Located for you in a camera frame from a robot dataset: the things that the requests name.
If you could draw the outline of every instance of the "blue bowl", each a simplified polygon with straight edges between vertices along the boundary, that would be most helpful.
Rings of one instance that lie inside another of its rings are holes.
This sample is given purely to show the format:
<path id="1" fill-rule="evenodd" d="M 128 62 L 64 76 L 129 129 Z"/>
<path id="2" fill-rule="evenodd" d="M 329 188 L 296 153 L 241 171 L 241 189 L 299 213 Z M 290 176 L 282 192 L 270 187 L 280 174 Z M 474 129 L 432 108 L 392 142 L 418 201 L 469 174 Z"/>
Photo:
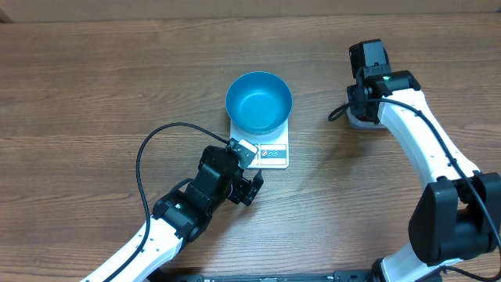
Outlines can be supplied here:
<path id="1" fill-rule="evenodd" d="M 226 95 L 226 110 L 236 126 L 255 135 L 276 130 L 292 112 L 292 93 L 274 74 L 255 71 L 236 79 Z"/>

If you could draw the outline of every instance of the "white scale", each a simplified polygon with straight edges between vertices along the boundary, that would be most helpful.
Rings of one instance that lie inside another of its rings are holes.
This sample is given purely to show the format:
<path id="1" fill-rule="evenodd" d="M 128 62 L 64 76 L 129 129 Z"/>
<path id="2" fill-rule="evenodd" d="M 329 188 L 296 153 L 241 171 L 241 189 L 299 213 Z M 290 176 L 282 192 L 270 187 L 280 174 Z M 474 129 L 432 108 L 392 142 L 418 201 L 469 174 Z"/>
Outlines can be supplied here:
<path id="1" fill-rule="evenodd" d="M 238 141 L 245 139 L 258 148 L 258 153 L 248 168 L 287 168 L 289 166 L 288 120 L 274 132 L 261 136 L 243 131 L 231 121 L 229 136 Z"/>

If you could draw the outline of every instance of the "kitchen scale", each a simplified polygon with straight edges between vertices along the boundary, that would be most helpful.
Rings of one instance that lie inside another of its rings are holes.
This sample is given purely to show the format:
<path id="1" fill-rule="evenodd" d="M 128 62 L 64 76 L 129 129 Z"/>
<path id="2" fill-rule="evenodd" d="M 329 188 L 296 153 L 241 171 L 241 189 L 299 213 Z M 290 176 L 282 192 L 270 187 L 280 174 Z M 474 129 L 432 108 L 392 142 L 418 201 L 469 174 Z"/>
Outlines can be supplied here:
<path id="1" fill-rule="evenodd" d="M 258 153 L 248 168 L 287 168 L 289 166 L 289 121 L 275 131 L 254 135 L 245 132 L 231 121 L 229 135 L 236 140 L 245 139 L 258 148 Z"/>

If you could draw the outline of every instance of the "wooden tabletop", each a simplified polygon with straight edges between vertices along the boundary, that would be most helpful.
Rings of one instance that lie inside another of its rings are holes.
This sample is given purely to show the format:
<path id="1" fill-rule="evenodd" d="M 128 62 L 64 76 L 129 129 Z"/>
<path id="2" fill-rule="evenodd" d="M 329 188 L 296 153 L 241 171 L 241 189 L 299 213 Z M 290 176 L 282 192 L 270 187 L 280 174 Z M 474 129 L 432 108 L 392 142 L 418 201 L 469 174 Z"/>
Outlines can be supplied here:
<path id="1" fill-rule="evenodd" d="M 388 131 L 327 122 L 354 83 L 348 47 L 373 38 L 462 152 L 501 172 L 499 14 L 1 24 L 0 280 L 79 280 L 101 265 L 144 222 L 142 140 L 173 121 L 228 136 L 226 90 L 255 70 L 294 93 L 290 167 L 264 171 L 249 208 L 224 203 L 164 268 L 328 273 L 394 253 L 420 199 L 415 172 Z M 189 128 L 148 144 L 150 207 L 196 175 L 208 145 Z M 493 275 L 498 257 L 461 266 Z"/>

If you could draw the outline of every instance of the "robotic arm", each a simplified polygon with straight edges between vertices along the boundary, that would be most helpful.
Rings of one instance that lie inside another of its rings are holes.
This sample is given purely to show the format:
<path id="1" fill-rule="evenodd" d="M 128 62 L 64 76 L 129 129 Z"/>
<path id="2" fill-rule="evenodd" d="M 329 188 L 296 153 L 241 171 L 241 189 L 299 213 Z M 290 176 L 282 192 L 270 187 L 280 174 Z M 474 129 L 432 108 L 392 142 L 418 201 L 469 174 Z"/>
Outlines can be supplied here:
<path id="1" fill-rule="evenodd" d="M 258 148 L 246 140 L 229 141 L 226 148 L 208 146 L 200 159 L 196 178 L 179 183 L 153 206 L 150 234 L 143 249 L 112 281 L 144 281 L 159 266 L 195 241 L 211 222 L 213 212 L 226 198 L 250 205 L 263 184 L 261 171 L 253 180 L 243 171 Z M 179 188 L 188 183 L 185 192 Z M 115 255 L 81 282 L 105 281 L 131 256 L 142 241 L 146 224 Z"/>
<path id="2" fill-rule="evenodd" d="M 501 208 L 496 206 L 501 201 L 499 175 L 482 174 L 460 153 L 434 118 L 413 75 L 407 70 L 391 72 L 381 40 L 353 45 L 350 59 L 357 85 L 348 87 L 348 102 L 330 115 L 330 121 L 346 111 L 354 127 L 387 128 L 409 158 L 423 190 L 409 222 L 409 243 L 397 253 L 377 260 L 373 268 L 362 275 L 363 279 L 439 281 L 442 280 L 440 273 L 435 270 L 441 266 L 494 251 L 496 238 L 455 165 L 481 196 L 496 232 L 501 222 Z M 401 107 L 402 103 L 415 110 Z M 452 161 L 424 119 L 441 137 Z M 468 207 L 458 211 L 458 198 Z M 352 275 L 353 271 L 334 273 L 340 282 L 352 281 L 349 280 Z"/>

